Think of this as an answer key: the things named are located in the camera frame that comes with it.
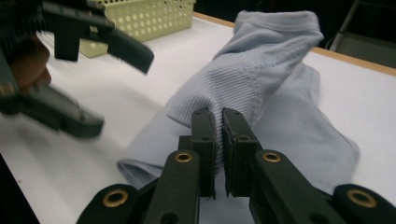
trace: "white table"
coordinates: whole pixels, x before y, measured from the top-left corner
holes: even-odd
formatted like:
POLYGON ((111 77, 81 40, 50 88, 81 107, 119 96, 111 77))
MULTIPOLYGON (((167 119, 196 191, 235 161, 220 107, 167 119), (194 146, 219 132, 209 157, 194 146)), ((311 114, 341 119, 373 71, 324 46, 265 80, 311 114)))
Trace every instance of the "white table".
MULTIPOLYGON (((121 152, 232 35, 231 27, 194 18, 190 29, 146 43, 155 54, 146 77, 109 55, 51 59, 52 85, 103 115, 106 126, 99 138, 80 141, 25 116, 0 117, 0 152, 40 222, 75 223, 100 189, 125 183, 116 167, 121 152)), ((51 35, 41 39, 53 50, 51 35)), ((323 52, 304 61, 321 73, 320 109, 361 148, 353 182, 396 204, 396 77, 385 74, 396 73, 323 52)))

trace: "fabric fold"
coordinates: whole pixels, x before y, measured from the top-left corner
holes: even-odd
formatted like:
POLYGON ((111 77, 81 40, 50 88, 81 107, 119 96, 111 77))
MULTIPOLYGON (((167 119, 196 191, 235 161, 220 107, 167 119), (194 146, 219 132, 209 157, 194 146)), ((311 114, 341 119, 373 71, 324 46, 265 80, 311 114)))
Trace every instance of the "fabric fold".
MULTIPOLYGON (((332 193, 348 183, 358 148, 316 106, 319 74, 302 63, 321 38, 311 12, 241 12, 234 37, 136 137, 118 163, 120 172, 138 189, 159 177, 178 138, 191 135, 191 113, 202 107, 214 114, 222 146, 221 111, 230 107, 243 113, 264 148, 288 156, 315 187, 332 193)), ((222 165, 220 148, 216 169, 222 165)))
POLYGON ((216 170, 223 164, 221 111, 240 111, 254 127, 283 81, 322 39, 312 12, 240 12, 233 38, 167 104, 167 116, 191 126, 191 113, 207 107, 216 119, 216 170))

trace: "yellow plastic basket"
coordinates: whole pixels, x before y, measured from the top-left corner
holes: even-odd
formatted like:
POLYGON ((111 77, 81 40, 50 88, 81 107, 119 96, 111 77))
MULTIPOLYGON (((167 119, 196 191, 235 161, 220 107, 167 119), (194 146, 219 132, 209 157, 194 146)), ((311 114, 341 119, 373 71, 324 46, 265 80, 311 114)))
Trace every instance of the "yellow plastic basket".
MULTIPOLYGON (((191 27, 195 0, 92 0, 106 7, 106 16, 129 36, 147 41, 191 27)), ((107 45, 81 40, 79 51, 88 58, 107 52, 107 45)))

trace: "screw hole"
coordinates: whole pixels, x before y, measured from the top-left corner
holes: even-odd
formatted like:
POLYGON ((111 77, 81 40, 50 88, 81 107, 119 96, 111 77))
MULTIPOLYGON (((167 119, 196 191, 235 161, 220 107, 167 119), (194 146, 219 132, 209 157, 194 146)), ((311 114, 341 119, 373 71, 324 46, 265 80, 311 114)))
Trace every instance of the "screw hole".
POLYGON ((266 161, 270 161, 270 162, 279 162, 280 161, 279 155, 272 153, 272 152, 264 153, 264 155, 262 155, 262 158, 265 159, 266 161))
POLYGON ((176 154, 176 161, 178 162, 188 162, 192 160, 192 155, 189 153, 178 153, 176 154))

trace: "storage basket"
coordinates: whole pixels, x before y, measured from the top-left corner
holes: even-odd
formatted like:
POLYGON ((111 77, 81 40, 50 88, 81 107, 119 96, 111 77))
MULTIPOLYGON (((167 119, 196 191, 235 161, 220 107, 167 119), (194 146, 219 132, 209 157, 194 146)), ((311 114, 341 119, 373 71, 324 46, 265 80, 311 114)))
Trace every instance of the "storage basket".
MULTIPOLYGON (((147 41, 191 27, 195 0, 92 0, 106 7, 117 29, 147 41)), ((107 53, 107 45, 81 40, 79 51, 88 58, 107 53)))

